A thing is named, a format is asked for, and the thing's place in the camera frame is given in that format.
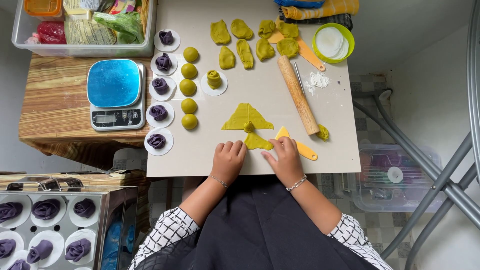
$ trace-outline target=metal skewer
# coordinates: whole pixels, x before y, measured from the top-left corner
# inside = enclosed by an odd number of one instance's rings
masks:
[[[301,78],[300,78],[299,68],[297,67],[297,62],[293,62],[293,65],[295,66],[295,72],[297,73],[297,79],[300,83],[301,91],[303,92],[303,95],[305,95],[305,90],[303,89],[303,84],[301,83]]]

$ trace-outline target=person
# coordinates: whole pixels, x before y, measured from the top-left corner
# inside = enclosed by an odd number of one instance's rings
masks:
[[[392,270],[358,221],[306,181],[293,139],[262,155],[275,176],[239,176],[247,148],[220,143],[210,175],[165,211],[129,270]]]

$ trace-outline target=digital kitchen scale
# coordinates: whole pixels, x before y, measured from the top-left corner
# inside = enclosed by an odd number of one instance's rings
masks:
[[[88,71],[90,123],[97,131],[145,124],[145,66],[128,59],[96,62]]]

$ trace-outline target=green food package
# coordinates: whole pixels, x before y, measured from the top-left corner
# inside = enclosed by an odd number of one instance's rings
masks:
[[[93,19],[99,24],[117,31],[119,44],[142,44],[145,40],[138,12],[118,14],[94,12]]]

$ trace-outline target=hand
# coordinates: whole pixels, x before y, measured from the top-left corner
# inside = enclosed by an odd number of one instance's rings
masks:
[[[273,171],[285,187],[291,187],[303,177],[300,155],[294,139],[281,137],[268,140],[273,144],[278,160],[268,152],[262,152]]]
[[[218,144],[210,175],[230,185],[239,175],[246,153],[247,146],[242,141]]]

